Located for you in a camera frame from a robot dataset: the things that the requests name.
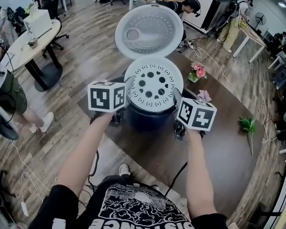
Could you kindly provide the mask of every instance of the inner lid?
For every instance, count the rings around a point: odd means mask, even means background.
[[[115,43],[131,59],[165,57],[174,51],[183,36],[180,17],[171,9],[148,4],[130,10],[115,29]]]
[[[166,58],[146,56],[135,60],[124,80],[133,77],[128,94],[131,102],[149,112],[161,112],[174,105],[173,89],[183,91],[183,78],[177,66]]]

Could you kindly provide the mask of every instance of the headphones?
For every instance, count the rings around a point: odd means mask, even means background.
[[[198,0],[195,0],[195,1],[199,4],[199,7],[200,7],[200,9],[197,11],[197,13],[195,13],[195,17],[197,18],[201,14],[201,5],[200,5],[200,2]]]

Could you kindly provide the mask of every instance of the green shorts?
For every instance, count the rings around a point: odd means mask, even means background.
[[[28,101],[22,87],[9,71],[0,88],[0,106],[9,114],[15,111],[23,114],[28,108]]]

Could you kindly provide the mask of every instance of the white sneaker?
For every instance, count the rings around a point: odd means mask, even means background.
[[[232,53],[231,49],[227,49],[227,48],[225,48],[225,47],[223,47],[223,48],[226,49],[227,52]]]
[[[53,112],[48,112],[48,114],[42,118],[44,125],[43,125],[43,127],[39,127],[41,132],[45,133],[49,129],[49,126],[51,125],[53,119],[54,119],[54,113]]]
[[[122,164],[119,168],[119,175],[122,176],[122,175],[129,175],[130,176],[130,169],[128,167],[128,165],[126,164]]]
[[[37,127],[35,124],[33,124],[31,127],[29,127],[29,129],[33,134],[37,131]]]

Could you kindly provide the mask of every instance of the wooden floor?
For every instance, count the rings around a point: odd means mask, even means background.
[[[68,33],[70,38],[59,40],[59,43],[65,48],[64,51],[55,49],[58,60],[63,65],[62,78],[55,87],[45,93],[37,92],[33,87],[32,76],[24,67],[16,72],[30,107],[36,110],[40,116],[44,116],[48,111],[53,111],[55,114],[55,122],[47,133],[32,135],[26,127],[20,127],[20,138],[15,142],[21,158],[47,187],[55,184],[55,177],[61,164],[89,125],[89,118],[77,105],[86,95],[87,84],[95,79],[106,79],[112,72],[118,71],[122,65],[132,62],[121,55],[114,43],[115,26],[128,11],[128,5],[123,5],[119,1],[115,2],[113,6],[101,5],[94,3],[94,1],[72,0],[73,6],[68,9],[67,15],[61,16],[63,25],[61,33]],[[203,35],[186,26],[185,29],[188,39],[203,37]],[[241,43],[243,38],[243,35],[239,36],[232,51],[236,50],[236,46]],[[270,114],[273,118],[276,117],[275,104],[272,101],[275,89],[269,81],[269,73],[266,69],[271,63],[267,53],[262,52],[252,64],[249,64],[248,60],[258,49],[254,42],[248,42],[248,45],[235,59],[221,47],[221,44],[214,37],[198,39],[195,42],[218,62],[228,80],[237,90],[243,104],[261,123],[264,121],[266,108],[259,91],[265,86],[263,95],[266,99],[268,112],[266,120],[271,118]],[[203,62],[206,70],[214,78],[233,94],[236,94],[222,76],[219,68],[204,52],[202,52],[202,59],[199,59],[189,49],[184,50],[184,54],[194,62]],[[36,63],[42,67],[48,61],[39,56],[36,58]],[[271,121],[267,122],[266,129],[269,138],[275,137],[275,127]],[[234,221],[240,228],[247,228],[247,220],[259,201],[265,204],[267,209],[272,207],[280,186],[280,178],[275,172],[283,173],[285,169],[285,158],[278,155],[279,149],[280,143],[277,140],[262,145],[249,186],[229,222]],[[100,156],[98,173],[92,179],[94,184],[98,184],[106,175],[116,174],[121,163],[128,163],[131,165],[136,179],[150,185],[159,184],[161,191],[167,189],[164,184],[149,175],[106,136],[102,140]],[[37,213],[41,201],[38,199],[30,179],[24,175],[23,195],[30,216],[26,218],[23,215],[20,206],[22,201],[21,175],[23,171],[28,170],[21,163],[10,141],[1,136],[0,169],[9,171],[6,183],[11,192],[17,196],[16,199],[12,200],[13,216],[17,221],[29,223]],[[43,198],[48,194],[47,189],[39,184],[33,176],[32,179]],[[174,191],[170,192],[169,198],[176,203],[183,213],[187,213],[185,198]],[[81,200],[87,203],[88,199],[89,195],[83,192]]]

